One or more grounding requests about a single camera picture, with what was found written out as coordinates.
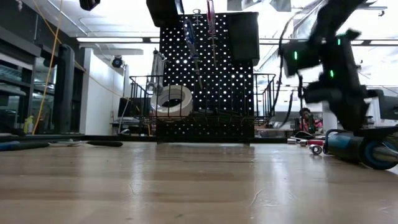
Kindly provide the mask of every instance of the tape roll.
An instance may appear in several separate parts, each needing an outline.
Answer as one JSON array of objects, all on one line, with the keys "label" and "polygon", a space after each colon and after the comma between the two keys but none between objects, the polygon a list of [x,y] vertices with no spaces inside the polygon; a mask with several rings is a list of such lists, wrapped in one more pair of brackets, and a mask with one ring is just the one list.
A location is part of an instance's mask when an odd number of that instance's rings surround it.
[{"label": "tape roll", "polygon": [[[162,106],[169,100],[181,100],[181,103],[172,107]],[[159,117],[160,119],[184,118],[188,116],[193,109],[192,94],[187,87],[180,85],[170,85],[164,87],[161,94],[152,96],[150,99],[150,106],[154,109],[155,116]]]}]

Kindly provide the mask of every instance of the blue wheel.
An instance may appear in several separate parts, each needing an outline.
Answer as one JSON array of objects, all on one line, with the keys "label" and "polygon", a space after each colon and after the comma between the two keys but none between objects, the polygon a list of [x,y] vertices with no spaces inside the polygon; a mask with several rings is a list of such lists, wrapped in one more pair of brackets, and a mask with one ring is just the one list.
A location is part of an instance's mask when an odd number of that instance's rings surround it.
[{"label": "blue wheel", "polygon": [[381,144],[386,145],[387,147],[389,147],[394,151],[398,151],[396,145],[388,141],[388,139],[384,140],[383,142],[367,141],[365,142],[365,145],[362,147],[362,150],[359,152],[360,153],[359,156],[361,162],[370,168],[376,170],[388,170],[395,167],[398,164],[398,162],[380,161],[373,157],[373,149],[375,147],[380,146]]}]

